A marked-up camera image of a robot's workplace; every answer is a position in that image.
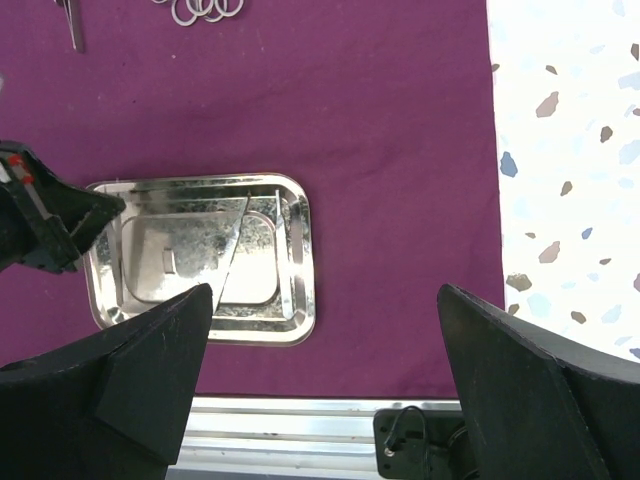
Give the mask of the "steel surgical scissors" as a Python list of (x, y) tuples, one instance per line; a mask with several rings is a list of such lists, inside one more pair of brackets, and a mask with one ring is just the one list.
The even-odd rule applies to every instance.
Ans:
[(156, 5), (166, 6), (173, 21), (180, 27), (190, 27), (213, 10), (213, 0), (153, 0)]

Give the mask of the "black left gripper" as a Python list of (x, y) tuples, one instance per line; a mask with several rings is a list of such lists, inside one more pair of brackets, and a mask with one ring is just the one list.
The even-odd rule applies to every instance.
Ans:
[(24, 144), (1, 142), (1, 268), (76, 272), (125, 210), (115, 196), (63, 182)]

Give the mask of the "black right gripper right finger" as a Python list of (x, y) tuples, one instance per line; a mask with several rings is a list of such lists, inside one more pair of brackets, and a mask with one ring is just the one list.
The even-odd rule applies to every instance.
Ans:
[(454, 285), (437, 309), (481, 478), (638, 478), (638, 363)]

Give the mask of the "steel forceps with ring handles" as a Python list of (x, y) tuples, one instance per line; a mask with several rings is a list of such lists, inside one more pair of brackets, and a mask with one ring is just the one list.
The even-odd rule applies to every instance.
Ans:
[(208, 23), (217, 23), (225, 19), (230, 19), (238, 15), (243, 9), (244, 0), (212, 0), (204, 6), (202, 18)]

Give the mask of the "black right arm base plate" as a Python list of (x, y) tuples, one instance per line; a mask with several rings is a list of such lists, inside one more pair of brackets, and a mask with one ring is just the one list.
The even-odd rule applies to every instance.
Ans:
[(460, 411), (416, 406), (373, 418), (376, 464), (384, 479), (474, 480), (480, 471)]

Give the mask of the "pointed steel tweezers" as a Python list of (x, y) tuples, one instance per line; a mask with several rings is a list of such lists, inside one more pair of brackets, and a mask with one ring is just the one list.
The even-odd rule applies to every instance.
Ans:
[(65, 13), (69, 28), (71, 43), (77, 53), (85, 52), (84, 35), (81, 25), (80, 4), (78, 0), (54, 0)]

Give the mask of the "stainless steel instrument tray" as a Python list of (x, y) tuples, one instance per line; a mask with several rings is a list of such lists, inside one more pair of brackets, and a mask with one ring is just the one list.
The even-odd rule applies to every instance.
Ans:
[(111, 181), (96, 192), (125, 202), (84, 265), (95, 322), (110, 327), (199, 284), (218, 264), (251, 195), (209, 338), (216, 343), (291, 346), (316, 320), (310, 206), (282, 174)]

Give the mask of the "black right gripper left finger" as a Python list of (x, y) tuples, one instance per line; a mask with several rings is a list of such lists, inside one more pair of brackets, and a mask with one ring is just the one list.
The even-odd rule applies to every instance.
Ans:
[(163, 479), (176, 464), (212, 290), (1, 369), (4, 479)]

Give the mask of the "purple surgical cloth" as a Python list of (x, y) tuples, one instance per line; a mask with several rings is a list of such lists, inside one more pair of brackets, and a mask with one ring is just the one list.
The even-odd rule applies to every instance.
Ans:
[(317, 320), (288, 348), (211, 345), (198, 391), (453, 397), (436, 296), (503, 304), (481, 1), (249, 1), (178, 26), (149, 1), (1, 5), (1, 135), (62, 179), (276, 172), (311, 209)]

